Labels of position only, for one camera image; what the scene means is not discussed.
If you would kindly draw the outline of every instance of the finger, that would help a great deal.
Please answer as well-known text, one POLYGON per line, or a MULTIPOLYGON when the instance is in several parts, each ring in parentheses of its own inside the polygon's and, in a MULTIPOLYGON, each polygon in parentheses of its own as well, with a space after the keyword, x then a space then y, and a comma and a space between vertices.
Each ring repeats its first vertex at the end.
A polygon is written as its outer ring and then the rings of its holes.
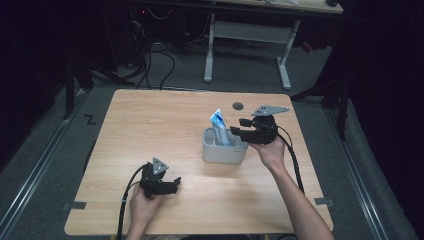
POLYGON ((137 195, 140 191, 142 191, 142 193, 143 193, 143 189, 141 189, 140 184, 135 184, 134 185, 133 196, 137 195))

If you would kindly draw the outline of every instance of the person's arm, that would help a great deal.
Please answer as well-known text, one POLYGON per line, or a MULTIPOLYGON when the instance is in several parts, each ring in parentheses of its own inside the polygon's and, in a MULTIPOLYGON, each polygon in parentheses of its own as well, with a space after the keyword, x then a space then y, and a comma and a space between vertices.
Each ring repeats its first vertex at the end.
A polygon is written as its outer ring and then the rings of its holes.
POLYGON ((147 199, 140 184, 134 185, 134 193, 130 201, 131 225, 127 233, 127 240, 141 240, 143 238, 144 231, 156 215, 163 197, 163 195, 158 195, 153 200, 147 199))
POLYGON ((284 142, 277 137, 270 144, 250 144, 250 146, 258 151, 262 163, 274 177, 287 206, 297 238, 302 240, 334 239, 324 219, 287 172, 284 165, 284 142))

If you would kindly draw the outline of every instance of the black cable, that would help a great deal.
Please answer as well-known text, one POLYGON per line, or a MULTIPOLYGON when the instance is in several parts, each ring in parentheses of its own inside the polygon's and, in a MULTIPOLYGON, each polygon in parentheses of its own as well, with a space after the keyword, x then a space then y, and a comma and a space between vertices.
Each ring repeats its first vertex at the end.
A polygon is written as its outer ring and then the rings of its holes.
POLYGON ((291 140, 290 134, 286 131, 286 129, 284 129, 284 128, 280 127, 280 126, 277 126, 277 127, 278 127, 279 129, 283 130, 283 131, 287 134, 287 136, 289 137, 289 140, 290 140, 290 147, 292 147, 292 148, 293 148, 293 142, 292 142, 292 140, 291 140))
POLYGON ((274 46, 276 44, 276 43, 272 43, 272 42, 267 42, 267 43, 263 43, 261 46, 254 46, 254 45, 251 45, 251 44, 247 44, 247 42, 250 42, 250 41, 240 41, 239 44, 243 47, 254 48, 254 49, 263 49, 263 48, 266 48, 266 47, 274 46))
POLYGON ((130 188, 132 188, 132 187, 133 187, 134 185, 136 185, 137 183, 140 183, 140 181, 137 181, 137 182, 135 182, 135 183, 131 184, 130 188))
POLYGON ((205 40, 209 40, 209 39, 205 38, 205 39, 198 40, 196 42, 187 43, 185 46, 193 50, 203 50, 209 47, 208 42, 206 42, 206 44, 203 44, 202 47, 193 47, 192 45, 201 44, 205 40))
POLYGON ((171 75, 171 73, 174 71, 174 69, 175 69, 175 60, 174 60, 174 58, 173 57, 171 57, 170 55, 168 55, 168 54, 166 54, 166 53, 163 53, 163 52, 153 52, 153 53, 158 53, 158 54, 162 54, 162 55, 165 55, 165 56, 167 56, 167 57, 169 57, 171 60, 172 60, 172 69, 169 71, 169 73, 162 79, 162 81, 160 82, 160 85, 159 85, 159 90, 162 90, 162 86, 163 86, 163 83, 165 82, 165 80, 169 77, 169 75, 171 75))
POLYGON ((232 42, 235 42, 235 44, 234 44, 234 48, 231 49, 230 51, 220 51, 220 50, 217 49, 218 46, 216 46, 216 47, 214 46, 213 49, 217 53, 230 54, 230 53, 235 52, 239 48, 239 41, 238 40, 228 40, 228 39, 225 39, 225 40, 221 40, 220 42, 221 43, 230 43, 230 44, 227 44, 227 46, 232 45, 231 44, 232 42))
POLYGON ((303 183, 302 183, 302 178, 300 177, 299 163, 297 162, 296 154, 294 153, 293 147, 291 145, 289 145, 289 143, 286 141, 286 139, 283 138, 283 136, 281 136, 280 134, 278 134, 278 136, 287 145, 287 150, 289 150, 289 153, 290 153, 292 160, 293 160, 293 167, 294 167, 294 173, 296 174, 297 185, 299 186, 299 188, 303 192, 303 194, 305 194, 305 190, 303 188, 303 183))
POLYGON ((186 45, 192 44, 192 43, 196 43, 196 42, 199 42, 199 41, 203 41, 205 39, 208 39, 208 37, 204 37, 204 34, 206 32, 206 29, 208 28, 208 23, 209 23, 209 19, 210 18, 211 18, 211 14, 209 13, 208 14, 208 17, 206 18, 205 26, 203 27, 202 33, 200 33, 199 37, 197 37, 195 40, 192 40, 192 41, 187 42, 186 45))
MULTIPOLYGON (((141 74, 144 71, 144 68, 145 68, 144 62, 142 62, 142 63, 140 63, 140 65, 137 67, 137 69, 134 72, 129 73, 129 74, 125 75, 125 76, 118 76, 118 75, 116 75, 116 76, 118 78, 122 79, 122 80, 128 80, 130 78, 136 77, 137 75, 141 74)), ((93 72, 91 72, 91 76, 93 78, 96 78, 96 79, 101 80, 101 81, 104 81, 104 82, 106 82, 106 81, 112 81, 112 79, 110 79, 110 78, 105 78, 105 77, 99 76, 99 75, 97 75, 97 74, 95 74, 93 72)))
POLYGON ((128 82, 124 79, 122 79, 121 77, 113 74, 112 72, 110 72, 109 70, 107 70, 106 68, 97 65, 87 59, 84 58, 80 58, 85 64, 87 64, 87 66, 91 69, 96 69, 98 72, 100 72, 101 74, 105 75, 106 77, 108 77, 110 80, 115 81, 116 83, 119 84, 123 84, 123 85, 134 85, 134 83, 132 82, 128 82))
POLYGON ((149 50, 148 50, 148 53, 149 53, 149 65, 148 65, 147 69, 146 69, 146 68, 144 69, 145 73, 144 73, 144 75, 141 77, 141 79, 140 79, 140 81, 138 82, 138 84, 137 84, 137 86, 135 87, 135 89, 138 89, 138 88, 140 87, 140 84, 143 82, 143 79, 144 79, 144 78, 146 78, 147 89, 152 90, 152 87, 150 86, 150 83, 149 83, 149 79, 148 79, 148 77, 147 77, 147 74, 148 74, 148 73, 149 73, 149 71, 150 71, 150 66, 152 65, 151 45, 150 45, 150 48, 149 48, 149 50))
POLYGON ((131 177, 131 180, 128 182, 127 188, 125 189, 124 196, 122 197, 122 202, 121 202, 121 210, 119 212, 119 225, 118 225, 118 232, 116 234, 117 240, 121 240, 122 238, 122 227, 124 225, 125 205, 127 204, 128 192, 131 189, 131 187, 134 186, 135 184, 135 183, 132 184, 132 181, 134 180, 135 176, 137 176, 137 174, 145 168, 146 165, 147 164, 141 166, 139 169, 137 169, 137 171, 135 171, 135 173, 131 177))

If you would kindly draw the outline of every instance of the table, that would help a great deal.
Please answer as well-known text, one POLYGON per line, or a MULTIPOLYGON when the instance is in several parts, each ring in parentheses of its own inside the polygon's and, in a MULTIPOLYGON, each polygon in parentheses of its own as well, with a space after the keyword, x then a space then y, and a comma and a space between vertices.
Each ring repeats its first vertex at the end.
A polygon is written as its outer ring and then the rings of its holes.
MULTIPOLYGON (((299 5, 294 5, 282 0, 276 1, 257 1, 257 0, 216 0, 216 2, 222 3, 233 3, 233 4, 244 4, 252 5, 257 7, 268 7, 268 8, 285 8, 293 9, 297 11, 312 11, 320 13, 337 13, 341 14, 343 9, 340 5, 336 7, 328 6, 325 1, 317 0, 299 0, 299 5)), ((205 82, 212 81, 213 75, 213 43, 214 38, 232 38, 240 40, 250 41, 261 41, 270 43, 284 44, 285 48, 282 52, 281 57, 277 58, 277 66, 280 72, 281 81, 285 90, 291 89, 291 83, 286 69, 286 61, 290 53, 293 41, 296 37, 300 21, 295 20, 292 27, 273 27, 255 24, 245 23, 234 23, 228 21, 215 21, 215 14, 211 14, 211 21, 209 27, 209 46, 208 53, 206 55, 205 64, 205 82)))
MULTIPOLYGON (((202 134, 209 117, 221 109, 229 126, 266 104, 289 107, 275 115, 293 140, 307 198, 330 229, 333 223, 312 165, 290 98, 282 94, 140 91, 115 92, 65 226, 69 235, 113 235, 118 228, 121 198, 132 174, 153 157, 169 165, 164 181, 182 177, 179 190, 168 195, 147 234, 262 234, 293 232, 278 188, 248 148, 241 164, 202 160, 202 134), (243 110, 235 110, 241 102, 243 110)), ((295 179, 290 154, 287 168, 295 179)), ((123 232, 129 227, 127 206, 123 232)))

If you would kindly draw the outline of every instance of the silver bracket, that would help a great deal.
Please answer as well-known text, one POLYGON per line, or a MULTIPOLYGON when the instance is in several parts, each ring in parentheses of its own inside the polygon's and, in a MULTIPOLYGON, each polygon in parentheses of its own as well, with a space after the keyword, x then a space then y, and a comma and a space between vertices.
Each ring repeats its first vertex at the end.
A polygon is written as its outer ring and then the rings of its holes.
POLYGON ((269 116, 277 113, 288 112, 288 107, 273 107, 261 105, 258 109, 252 112, 252 116, 269 116))
POLYGON ((162 172, 165 172, 168 169, 169 169, 168 165, 166 165, 161 160, 155 157, 153 158, 153 174, 154 175, 158 175, 162 172))

